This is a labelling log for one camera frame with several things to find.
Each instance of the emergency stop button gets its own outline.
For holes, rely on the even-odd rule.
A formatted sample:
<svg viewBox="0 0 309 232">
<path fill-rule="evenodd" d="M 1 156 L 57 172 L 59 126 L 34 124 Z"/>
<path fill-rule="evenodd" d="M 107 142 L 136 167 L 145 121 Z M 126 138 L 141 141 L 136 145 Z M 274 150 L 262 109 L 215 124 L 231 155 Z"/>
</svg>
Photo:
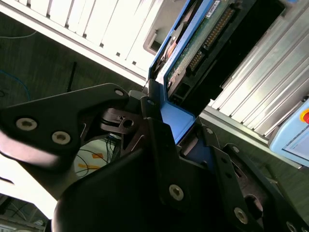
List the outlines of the emergency stop button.
<svg viewBox="0 0 309 232">
<path fill-rule="evenodd" d="M 309 124 L 309 113 L 305 113 L 303 119 L 304 119 L 305 122 L 307 122 Z"/>
<path fill-rule="evenodd" d="M 300 115 L 300 120 L 309 124 L 309 109 L 303 111 Z"/>
</svg>

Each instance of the silver screw head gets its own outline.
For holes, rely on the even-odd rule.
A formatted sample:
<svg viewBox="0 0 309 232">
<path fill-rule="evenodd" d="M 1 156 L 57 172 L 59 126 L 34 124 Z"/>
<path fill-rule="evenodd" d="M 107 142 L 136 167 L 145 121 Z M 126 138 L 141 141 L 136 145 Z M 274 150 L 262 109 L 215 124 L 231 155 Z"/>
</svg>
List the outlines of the silver screw head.
<svg viewBox="0 0 309 232">
<path fill-rule="evenodd" d="M 289 221 L 286 222 L 286 226 L 289 228 L 291 232 L 297 232 L 297 229 L 295 228 L 295 226 Z"/>
<path fill-rule="evenodd" d="M 150 99 L 148 99 L 147 102 L 148 102 L 149 104 L 151 104 L 151 105 L 155 105 L 155 103 L 154 103 L 152 100 L 150 100 Z"/>
<path fill-rule="evenodd" d="M 23 117 L 16 121 L 16 126 L 23 131 L 31 131 L 36 129 L 38 124 L 32 118 Z"/>
<path fill-rule="evenodd" d="M 208 132 L 208 134 L 213 134 L 213 131 L 209 128 L 206 128 L 206 131 Z"/>
<path fill-rule="evenodd" d="M 169 193 L 177 201 L 181 201 L 183 199 L 183 190 L 178 185 L 170 185 Z"/>
<path fill-rule="evenodd" d="M 242 224 L 245 224 L 245 225 L 248 224 L 248 217 L 247 217 L 247 215 L 245 214 L 245 212 L 242 209 L 236 207 L 234 209 L 234 213 L 235 213 L 235 216 L 238 218 L 238 220 Z"/>
<path fill-rule="evenodd" d="M 236 153 L 239 153 L 239 149 L 237 147 L 233 146 L 232 148 Z"/>
<path fill-rule="evenodd" d="M 71 141 L 71 137 L 70 137 L 70 135 L 68 133 L 66 133 L 64 131 L 56 131 L 52 135 L 52 140 L 56 144 L 66 145 L 66 144 L 68 144 Z"/>
<path fill-rule="evenodd" d="M 115 89 L 115 93 L 118 94 L 119 96 L 123 96 L 124 93 L 118 89 Z"/>
</svg>

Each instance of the green circuit board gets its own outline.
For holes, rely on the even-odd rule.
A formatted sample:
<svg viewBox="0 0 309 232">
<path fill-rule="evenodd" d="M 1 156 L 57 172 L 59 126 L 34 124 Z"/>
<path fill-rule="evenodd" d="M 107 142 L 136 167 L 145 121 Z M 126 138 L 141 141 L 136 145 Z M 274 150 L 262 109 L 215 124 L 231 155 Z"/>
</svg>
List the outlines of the green circuit board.
<svg viewBox="0 0 309 232">
<path fill-rule="evenodd" d="M 199 52 L 200 48 L 207 46 L 206 41 L 208 41 L 208 45 L 211 45 L 216 36 L 220 33 L 220 28 L 224 26 L 224 20 L 222 21 L 222 18 L 224 18 L 230 4 L 232 3 L 234 3 L 234 0 L 216 0 L 213 3 L 183 53 L 168 74 L 168 82 L 173 76 L 182 73 L 182 71 L 189 65 L 196 65 L 196 63 L 199 62 L 202 58 L 202 54 Z"/>
</svg>

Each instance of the circuit board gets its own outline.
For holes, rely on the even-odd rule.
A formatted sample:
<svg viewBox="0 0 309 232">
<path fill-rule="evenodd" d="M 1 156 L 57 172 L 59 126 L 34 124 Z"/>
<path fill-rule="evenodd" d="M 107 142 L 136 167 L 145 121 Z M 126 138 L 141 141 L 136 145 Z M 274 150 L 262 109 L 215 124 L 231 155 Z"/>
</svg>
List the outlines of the circuit board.
<svg viewBox="0 0 309 232">
<path fill-rule="evenodd" d="M 202 60 L 205 51 L 209 50 L 224 26 L 228 23 L 234 11 L 230 8 L 235 0 L 216 0 L 209 9 L 200 26 L 194 33 L 188 45 L 168 74 L 167 82 L 174 82 L 187 67 L 192 70 Z"/>
</svg>

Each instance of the blue bracket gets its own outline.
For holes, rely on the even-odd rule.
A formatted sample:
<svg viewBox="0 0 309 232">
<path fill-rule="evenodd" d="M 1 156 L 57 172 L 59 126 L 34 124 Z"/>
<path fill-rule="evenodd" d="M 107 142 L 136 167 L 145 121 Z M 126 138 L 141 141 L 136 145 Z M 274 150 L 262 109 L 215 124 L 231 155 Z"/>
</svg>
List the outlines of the blue bracket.
<svg viewBox="0 0 309 232">
<path fill-rule="evenodd" d="M 185 9 L 188 7 L 190 0 L 187 0 L 185 3 L 182 11 L 180 12 L 178 18 L 176 19 L 172 29 L 169 31 L 166 39 L 162 43 L 157 55 L 155 57 L 154 62 L 152 63 L 149 69 L 149 78 L 151 75 L 151 69 L 156 64 L 156 60 L 159 58 L 159 54 L 163 51 L 166 43 L 169 41 L 170 35 L 176 29 Z M 191 20 L 190 24 L 188 25 L 186 31 L 184 32 L 182 38 L 179 40 L 176 48 L 172 52 L 170 58 L 160 71 L 156 81 L 160 83 L 160 97 L 161 97 L 161 114 L 163 118 L 163 122 L 170 125 L 175 143 L 178 143 L 181 138 L 186 134 L 186 132 L 190 129 L 190 127 L 195 122 L 195 116 L 190 112 L 176 106 L 175 104 L 168 101 L 168 93 L 167 93 L 167 76 L 171 69 L 173 68 L 174 64 L 176 63 L 177 59 L 185 49 L 186 45 L 190 41 L 191 37 L 193 36 L 194 32 L 198 28 L 201 21 L 204 19 L 208 9 L 211 7 L 213 0 L 203 0 L 199 9 L 197 10 L 196 14 L 194 15 L 193 19 Z"/>
</svg>

